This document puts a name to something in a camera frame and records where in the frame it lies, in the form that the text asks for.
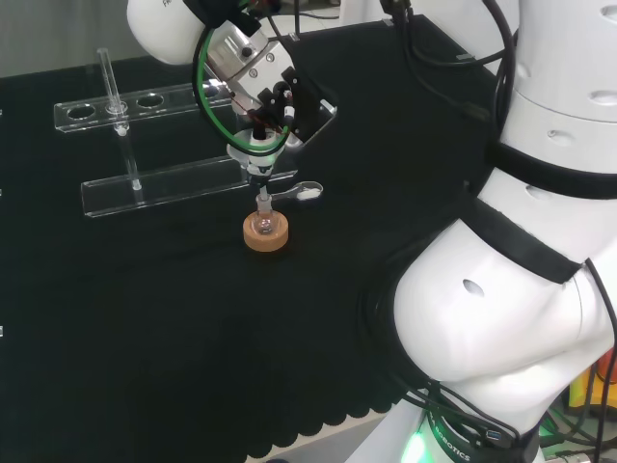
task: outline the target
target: black tablecloth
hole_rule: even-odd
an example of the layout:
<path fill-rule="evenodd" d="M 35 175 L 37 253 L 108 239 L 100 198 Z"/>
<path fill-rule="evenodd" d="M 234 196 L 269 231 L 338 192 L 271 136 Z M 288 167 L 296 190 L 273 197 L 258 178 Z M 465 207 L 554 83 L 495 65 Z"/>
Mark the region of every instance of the black tablecloth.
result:
<path fill-rule="evenodd" d="M 428 51 L 459 50 L 427 21 Z M 83 216 L 80 183 L 123 173 L 110 127 L 63 134 L 53 104 L 104 95 L 97 68 L 0 81 L 0 460 L 240 462 L 369 408 L 383 391 L 355 340 L 362 280 L 447 224 L 486 170 L 487 130 L 423 91 L 384 23 L 306 34 L 297 59 L 339 97 L 307 146 L 286 249 L 247 249 L 248 189 Z M 121 92 L 189 81 L 150 58 L 115 64 Z M 488 105 L 483 71 L 425 77 Z M 134 123 L 145 171 L 221 155 L 198 113 Z"/>

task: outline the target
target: black strap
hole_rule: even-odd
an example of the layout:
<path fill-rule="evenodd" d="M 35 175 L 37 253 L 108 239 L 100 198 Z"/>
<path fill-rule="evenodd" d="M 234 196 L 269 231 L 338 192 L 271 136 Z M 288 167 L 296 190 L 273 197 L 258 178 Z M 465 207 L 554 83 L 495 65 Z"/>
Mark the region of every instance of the black strap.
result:
<path fill-rule="evenodd" d="M 529 185 L 584 200 L 616 200 L 617 174 L 596 174 L 555 166 L 499 142 L 486 147 L 487 161 Z"/>
<path fill-rule="evenodd" d="M 463 195 L 461 220 L 500 254 L 550 282 L 566 283 L 581 267 L 468 194 Z"/>

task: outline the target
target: round cork base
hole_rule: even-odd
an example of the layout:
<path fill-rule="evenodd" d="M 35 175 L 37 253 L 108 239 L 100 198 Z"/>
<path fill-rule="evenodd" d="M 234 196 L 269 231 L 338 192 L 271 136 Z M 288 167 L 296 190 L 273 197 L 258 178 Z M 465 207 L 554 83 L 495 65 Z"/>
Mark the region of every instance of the round cork base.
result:
<path fill-rule="evenodd" d="M 258 234 L 253 230 L 251 223 L 257 215 L 256 212 L 252 213 L 244 220 L 242 228 L 244 230 L 244 242 L 247 243 L 247 246 L 259 253 L 272 253 L 278 251 L 285 245 L 289 238 L 289 223 L 284 215 L 280 212 L 277 213 L 281 218 L 281 223 L 279 225 L 279 230 L 273 234 Z"/>

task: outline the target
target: green light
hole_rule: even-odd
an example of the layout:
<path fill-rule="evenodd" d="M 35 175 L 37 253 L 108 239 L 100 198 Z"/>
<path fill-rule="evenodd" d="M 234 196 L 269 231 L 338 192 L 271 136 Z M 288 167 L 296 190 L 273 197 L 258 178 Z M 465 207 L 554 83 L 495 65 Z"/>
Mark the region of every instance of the green light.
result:
<path fill-rule="evenodd" d="M 549 429 L 546 429 L 543 425 L 540 426 L 540 437 L 544 436 L 552 436 L 552 432 Z"/>
<path fill-rule="evenodd" d="M 415 433 L 407 443 L 401 463 L 433 463 L 433 459 L 426 452 L 424 440 L 419 432 Z"/>

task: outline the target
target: acrylic test tube rack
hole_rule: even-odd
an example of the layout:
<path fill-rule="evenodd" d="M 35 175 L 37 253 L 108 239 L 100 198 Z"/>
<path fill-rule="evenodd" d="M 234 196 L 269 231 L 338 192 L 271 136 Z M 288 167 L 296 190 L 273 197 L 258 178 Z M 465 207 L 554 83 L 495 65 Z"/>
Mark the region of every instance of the acrylic test tube rack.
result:
<path fill-rule="evenodd" d="M 97 54 L 107 96 L 54 106 L 57 130 L 69 133 L 113 126 L 119 142 L 126 174 L 81 184 L 86 216 L 101 217 L 248 186 L 246 170 L 227 155 L 141 172 L 135 161 L 130 123 L 198 111 L 192 85 L 120 95 L 107 49 L 101 48 Z M 225 84 L 211 79 L 204 90 L 215 112 L 231 110 Z M 292 178 L 297 172 L 291 155 L 283 154 L 270 181 Z"/>

